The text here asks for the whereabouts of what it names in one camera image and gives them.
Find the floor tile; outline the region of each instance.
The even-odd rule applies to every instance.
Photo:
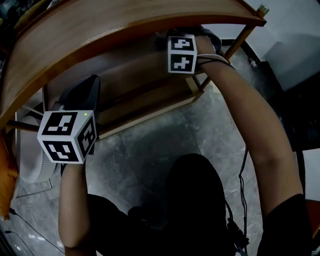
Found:
[[[166,177],[176,159],[200,153],[179,110],[148,120],[120,133],[138,182],[163,195]]]
[[[257,255],[263,233],[263,223],[256,177],[244,184],[244,196],[247,203],[247,237],[249,238],[247,251],[248,255]],[[232,210],[234,222],[243,231],[244,209],[241,203],[240,190],[226,196],[225,199]]]
[[[16,196],[21,197],[37,192],[46,191],[50,189],[50,184],[48,181],[38,183],[26,183],[22,179],[19,179],[17,187],[18,191]]]
[[[58,216],[54,216],[50,201],[45,193],[31,195],[24,198],[16,199],[12,202],[11,207],[24,218],[32,227],[40,234],[45,236],[51,243],[62,248],[62,244],[58,235]],[[19,234],[23,241],[27,244],[35,256],[48,255],[57,256],[62,255],[56,248],[43,239],[31,229],[23,220],[16,215],[10,215],[10,220],[1,222],[1,229],[3,231],[10,230]],[[23,252],[17,249],[16,246],[23,246],[19,238],[14,237],[14,234],[6,234],[6,237],[14,249],[16,254],[30,255],[24,250]]]
[[[141,188],[119,135],[95,144],[86,161],[88,193],[107,198],[124,212],[140,205]]]
[[[219,174],[225,195],[239,189],[238,174],[246,145],[222,95],[215,93],[212,86],[208,86],[200,99],[185,106],[182,112],[201,154]],[[243,179],[246,182],[254,175],[254,167],[248,156]]]
[[[52,189],[45,192],[49,200],[57,199],[60,197],[60,181],[61,181],[61,172],[60,170],[54,173],[50,178]]]

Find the sleeve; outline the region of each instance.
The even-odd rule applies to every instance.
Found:
[[[311,246],[312,231],[306,200],[302,194],[297,194],[277,206],[263,220],[257,255],[310,256]]]

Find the curved wooden board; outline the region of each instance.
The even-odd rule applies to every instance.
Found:
[[[73,65],[115,45],[180,26],[263,26],[237,0],[64,0],[15,42],[0,101],[0,129],[37,90]]]

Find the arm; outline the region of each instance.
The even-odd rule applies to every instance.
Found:
[[[199,36],[196,44],[198,54],[215,54],[209,38]],[[201,68],[220,90],[248,147],[266,217],[282,202],[303,193],[285,130],[269,104],[234,69],[220,62]]]
[[[66,255],[96,255],[90,249],[86,166],[68,164],[61,178],[58,229]]]

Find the white wall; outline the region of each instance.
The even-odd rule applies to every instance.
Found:
[[[270,11],[264,27],[256,27],[246,42],[269,62],[284,90],[320,71],[320,4],[317,0],[246,0],[254,9]],[[235,39],[243,25],[209,24],[221,39]]]
[[[305,168],[305,198],[320,201],[320,148],[302,152]]]

